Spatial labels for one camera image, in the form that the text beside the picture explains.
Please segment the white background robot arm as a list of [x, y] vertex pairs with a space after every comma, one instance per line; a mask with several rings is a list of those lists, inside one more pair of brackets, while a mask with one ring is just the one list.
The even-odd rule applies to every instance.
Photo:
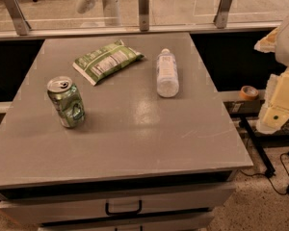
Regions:
[[76, 11], [79, 14], [95, 12], [95, 5], [100, 7], [102, 15], [86, 18], [81, 24], [82, 28], [115, 27], [121, 25], [119, 0], [77, 0]]

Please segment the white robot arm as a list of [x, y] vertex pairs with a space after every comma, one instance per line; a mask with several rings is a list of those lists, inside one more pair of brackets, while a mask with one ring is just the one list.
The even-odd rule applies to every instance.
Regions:
[[270, 75], [256, 123], [260, 133], [273, 134], [289, 120], [289, 14], [278, 27], [259, 40], [254, 49], [263, 53], [274, 52], [276, 61], [286, 66], [280, 75]]

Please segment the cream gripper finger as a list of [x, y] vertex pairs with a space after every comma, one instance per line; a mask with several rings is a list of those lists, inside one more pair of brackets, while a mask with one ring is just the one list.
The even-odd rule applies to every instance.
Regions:
[[256, 129], [262, 134], [273, 134], [289, 120], [289, 67], [280, 75], [270, 75], [264, 99]]
[[273, 29], [267, 36], [259, 40], [255, 45], [254, 49], [263, 53], [274, 52], [276, 48], [276, 35], [278, 33], [278, 27]]

